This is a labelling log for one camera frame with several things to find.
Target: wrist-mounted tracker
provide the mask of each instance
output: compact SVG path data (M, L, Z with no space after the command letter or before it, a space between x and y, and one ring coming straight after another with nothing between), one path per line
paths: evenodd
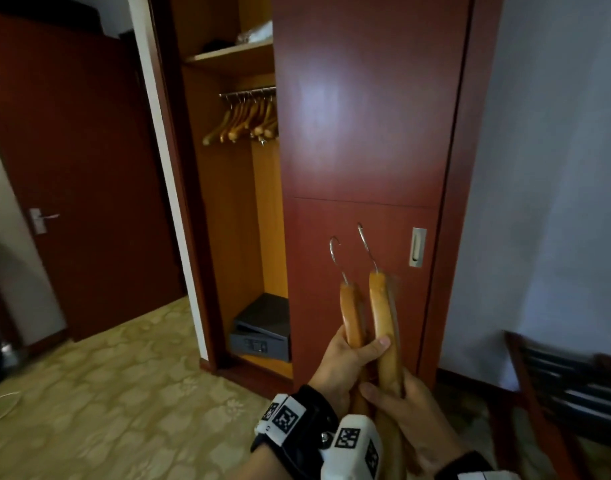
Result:
M326 398L308 385L278 394L259 424L250 451L267 444L295 480L321 477L320 450L330 447L339 419Z

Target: metal hanger hook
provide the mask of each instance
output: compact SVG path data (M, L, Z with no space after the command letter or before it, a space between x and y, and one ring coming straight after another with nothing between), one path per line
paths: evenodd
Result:
M366 241L366 236L363 234L363 226L361 225L360 222L357 223L357 227L359 229L359 235L361 236L361 241L363 241L363 245L366 248L366 251L368 252L368 256L370 256L370 259L372 259L372 264L375 265L375 271L378 273L379 272L379 267L377 266L377 262L375 261L375 259L372 257L372 253L370 252L370 248L368 248L368 242Z
M340 246L342 245L342 243L339 242L339 239L335 235L333 235L330 238L330 256L333 257L333 263L335 264L335 266L338 267L339 271L342 272L343 281L345 281L345 283L348 284L348 278L346 278L345 273L343 273L342 267L339 266L339 263L337 263L337 258L334 257L334 241L337 241L337 244L339 244Z

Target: wall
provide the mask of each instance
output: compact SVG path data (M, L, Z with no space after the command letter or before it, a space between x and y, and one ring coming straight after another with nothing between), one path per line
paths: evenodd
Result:
M188 289L192 319L194 320L194 328L197 332L198 350L201 357L207 360L207 348L205 347L201 316L198 311L196 286L192 277L192 270L188 255L188 245L186 244L183 221L181 219L181 208L179 206L179 198L177 197L177 189L174 183L174 176L172 174L170 150L168 149L168 140L165 134L165 127L163 125L163 113L161 112L161 104L159 103L156 80L154 78L154 66L152 65L152 57L150 56L150 50L154 52L156 50L156 46L154 40L148 38L146 31L147 26L150 24L149 14L143 14L140 9L141 4L147 5L147 0L128 1L130 4L132 22L134 24L136 44L139 49L139 56L141 58L141 67L143 68L143 78L145 80L148 102L150 103L150 112L152 113L152 122L154 124L154 131L156 133L156 141L157 145L159 146L159 154L161 155L161 165L163 167L165 186L167 188L168 198L170 200L170 209L172 210L174 231L177 235L177 243L179 245L179 252L181 254L181 265L183 267L183 275L186 280L186 288Z
M132 30L132 19L127 0L75 0L84 5L96 8L101 19L103 33L108 37Z
M0 289L25 344L65 328L0 159Z
M515 388L503 329L611 353L611 0L505 0L441 367Z

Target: wardrobe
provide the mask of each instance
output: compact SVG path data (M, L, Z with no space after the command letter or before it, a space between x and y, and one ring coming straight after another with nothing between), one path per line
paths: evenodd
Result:
M134 5L153 41L202 367L268 396L307 382L342 324L340 268L372 321L361 223L392 277L404 365L431 385L502 0ZM270 39L206 51L270 20ZM277 139L202 144L232 102L219 95L274 86ZM229 350L235 317L264 293L289 303L290 363Z

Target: cable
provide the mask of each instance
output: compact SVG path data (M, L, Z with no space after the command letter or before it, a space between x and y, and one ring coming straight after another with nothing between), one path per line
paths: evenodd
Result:
M9 393L7 393L7 394L0 395L0 399L1 399L2 397L6 397L6 396L9 396L9 395L18 395L18 394L21 394L21 392L20 392L20 391L16 391L16 392L9 392ZM14 404L13 404L13 405L11 405L11 406L9 407L9 409L8 409L7 411L5 411L5 412L4 412L4 413L3 413L3 414L0 416L0 419L3 419L3 418L5 418L5 417L6 417L8 414L10 414L10 412L11 412L11 411L12 411L12 410L13 410L13 409L16 407L16 405L19 403L19 401L20 401L20 400L21 400L21 396L19 396L19 397L17 398L17 400L14 402Z

